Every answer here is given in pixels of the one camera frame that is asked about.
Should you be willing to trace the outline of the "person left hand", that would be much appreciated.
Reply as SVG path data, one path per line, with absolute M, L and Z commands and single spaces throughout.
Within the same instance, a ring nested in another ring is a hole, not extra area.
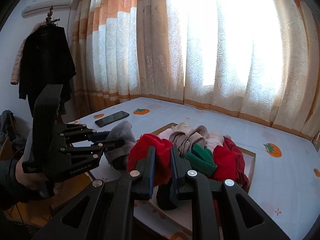
M 51 187 L 51 191 L 57 195 L 63 188 L 63 183 L 52 183 L 42 173 L 25 173 L 22 164 L 25 157 L 22 155 L 16 164 L 15 176 L 18 183 L 32 190 L 42 190 L 45 187 Z

